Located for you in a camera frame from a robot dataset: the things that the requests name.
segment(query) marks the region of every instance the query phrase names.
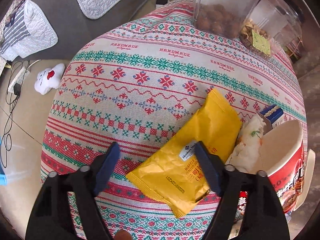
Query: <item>green label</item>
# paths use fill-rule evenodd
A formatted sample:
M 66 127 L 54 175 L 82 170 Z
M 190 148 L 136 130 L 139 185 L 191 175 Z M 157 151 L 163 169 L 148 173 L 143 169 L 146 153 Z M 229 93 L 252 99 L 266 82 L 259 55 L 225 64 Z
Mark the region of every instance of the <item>green label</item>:
M 270 42 L 260 34 L 256 33 L 254 30 L 252 30 L 252 45 L 262 51 L 266 55 L 271 54 L 271 48 L 270 48 Z

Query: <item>tablecloth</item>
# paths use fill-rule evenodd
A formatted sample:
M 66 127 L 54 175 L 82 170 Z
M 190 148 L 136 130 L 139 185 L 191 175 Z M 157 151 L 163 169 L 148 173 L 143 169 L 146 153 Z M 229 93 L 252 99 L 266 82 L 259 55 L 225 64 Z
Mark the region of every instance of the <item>tablecloth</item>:
M 269 61 L 239 40 L 197 30 L 194 0 L 175 0 L 86 44 L 65 70 L 43 141 L 41 178 L 73 172 L 117 141 L 121 156 L 107 188 L 96 197 L 114 235 L 133 239 L 197 240 L 219 203 L 213 192 L 176 219 L 125 175 L 164 145 L 216 88 L 242 122 L 271 104 L 285 119 L 307 125 L 301 90 L 284 52 Z M 69 196 L 76 231 L 84 237 L 75 197 Z

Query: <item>plastic container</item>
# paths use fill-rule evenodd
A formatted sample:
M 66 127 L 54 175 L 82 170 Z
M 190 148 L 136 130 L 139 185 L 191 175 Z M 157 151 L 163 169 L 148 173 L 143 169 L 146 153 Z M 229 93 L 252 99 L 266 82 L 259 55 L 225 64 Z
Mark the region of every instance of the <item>plastic container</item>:
M 295 38 L 302 36 L 301 21 L 298 14 L 284 0 L 277 1 L 287 11 L 287 24 L 273 38 L 285 47 Z
M 235 39 L 259 0 L 196 0 L 193 25 L 199 30 Z
M 264 38 L 259 36 L 265 42 L 264 46 L 254 44 L 256 33 Z M 244 22 L 240 40 L 247 49 L 268 59 L 301 34 L 301 22 L 284 0 L 260 0 Z

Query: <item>small box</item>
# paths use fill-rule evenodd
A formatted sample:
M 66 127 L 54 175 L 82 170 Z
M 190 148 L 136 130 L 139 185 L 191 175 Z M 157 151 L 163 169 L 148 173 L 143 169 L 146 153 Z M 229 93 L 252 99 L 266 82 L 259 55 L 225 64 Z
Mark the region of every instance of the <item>small box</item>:
M 260 117 L 266 123 L 264 133 L 271 131 L 276 126 L 284 122 L 283 110 L 277 105 L 268 106 L 266 109 L 259 113 Z

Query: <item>white label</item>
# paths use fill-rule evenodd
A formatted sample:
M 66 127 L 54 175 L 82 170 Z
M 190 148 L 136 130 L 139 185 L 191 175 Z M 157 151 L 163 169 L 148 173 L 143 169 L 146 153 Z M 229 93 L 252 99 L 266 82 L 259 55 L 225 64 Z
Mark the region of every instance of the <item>white label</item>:
M 278 125 L 281 125 L 282 123 L 284 123 L 284 114 L 281 115 L 277 120 L 275 120 L 275 122 L 272 124 L 272 128 L 276 128 Z
M 192 140 L 189 142 L 181 152 L 179 153 L 179 157 L 185 162 L 187 159 L 189 159 L 194 153 L 195 153 L 195 145 L 196 141 Z

